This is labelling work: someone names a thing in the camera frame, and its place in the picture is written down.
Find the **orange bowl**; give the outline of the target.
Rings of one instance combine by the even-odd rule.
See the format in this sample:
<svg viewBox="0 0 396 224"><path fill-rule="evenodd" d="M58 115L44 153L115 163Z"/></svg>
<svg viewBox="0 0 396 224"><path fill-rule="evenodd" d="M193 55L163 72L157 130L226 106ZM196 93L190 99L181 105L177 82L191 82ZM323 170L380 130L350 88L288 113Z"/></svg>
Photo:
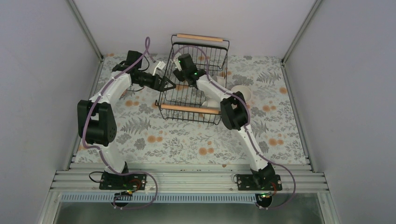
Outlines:
<svg viewBox="0 0 396 224"><path fill-rule="evenodd" d="M249 103L250 100L252 99L252 92L247 86L236 85L236 86L231 88L231 91L232 92L240 92L240 93L242 93L246 103Z"/></svg>

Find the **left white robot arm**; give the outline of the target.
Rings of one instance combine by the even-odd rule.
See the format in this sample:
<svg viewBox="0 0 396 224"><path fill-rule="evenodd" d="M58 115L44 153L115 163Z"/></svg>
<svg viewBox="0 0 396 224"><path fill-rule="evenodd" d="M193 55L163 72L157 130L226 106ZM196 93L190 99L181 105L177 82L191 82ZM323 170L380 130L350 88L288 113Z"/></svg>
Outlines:
<svg viewBox="0 0 396 224"><path fill-rule="evenodd" d="M111 182L118 189L126 188L130 176L126 173L127 165L118 149L113 146L117 134L117 124L112 106L132 85L148 87L158 92L171 90L176 85L158 72L163 71L166 63L152 60L148 67L142 69L146 56L137 51L128 51L125 60L116 64L108 81L89 100L80 100L78 111L78 134L82 144L88 149L97 149L105 164L105 171L112 173Z"/></svg>

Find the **red patterned bowl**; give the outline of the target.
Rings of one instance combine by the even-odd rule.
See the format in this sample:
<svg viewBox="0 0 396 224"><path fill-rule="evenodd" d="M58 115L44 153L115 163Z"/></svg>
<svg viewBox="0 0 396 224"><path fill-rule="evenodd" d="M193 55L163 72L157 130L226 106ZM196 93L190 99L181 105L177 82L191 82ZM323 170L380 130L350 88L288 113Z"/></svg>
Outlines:
<svg viewBox="0 0 396 224"><path fill-rule="evenodd" d="M126 95L126 93L127 93L127 90L125 90L125 91L121 94L120 98L123 98L123 97Z"/></svg>

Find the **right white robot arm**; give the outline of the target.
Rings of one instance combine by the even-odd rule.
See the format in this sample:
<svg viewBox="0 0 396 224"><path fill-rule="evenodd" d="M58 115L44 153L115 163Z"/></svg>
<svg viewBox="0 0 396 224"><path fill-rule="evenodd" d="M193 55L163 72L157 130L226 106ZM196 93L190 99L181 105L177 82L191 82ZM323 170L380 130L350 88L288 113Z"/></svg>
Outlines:
<svg viewBox="0 0 396 224"><path fill-rule="evenodd" d="M250 113L243 94L239 91L227 90L211 78L205 70L199 70L190 54L177 53L173 62L176 65L174 72L176 76L182 76L189 86L197 88L219 103L224 126L235 134L249 158L254 186L259 190L266 189L276 174L271 162L260 154L259 144L251 129Z"/></svg>

